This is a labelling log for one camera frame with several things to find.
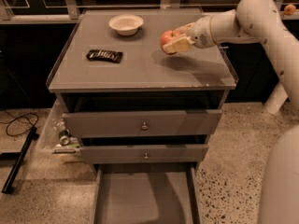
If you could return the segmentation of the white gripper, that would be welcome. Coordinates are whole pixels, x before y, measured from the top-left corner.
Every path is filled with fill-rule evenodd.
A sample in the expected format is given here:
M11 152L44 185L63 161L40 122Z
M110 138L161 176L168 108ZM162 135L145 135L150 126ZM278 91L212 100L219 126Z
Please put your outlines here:
M166 51L174 53L184 52L195 45L199 49L214 47L216 43L211 34L211 17L206 16L195 23L191 22L176 28L174 32L178 35L164 45Z

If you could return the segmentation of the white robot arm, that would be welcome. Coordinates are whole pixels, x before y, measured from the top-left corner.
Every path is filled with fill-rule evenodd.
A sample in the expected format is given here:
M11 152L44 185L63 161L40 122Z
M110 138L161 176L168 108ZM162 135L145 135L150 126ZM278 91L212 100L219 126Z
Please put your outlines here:
M294 108L299 108L299 41L273 0L241 0L233 10L164 32L163 52L207 49L222 42L260 43ZM257 224L299 224L299 126L273 145L264 170Z

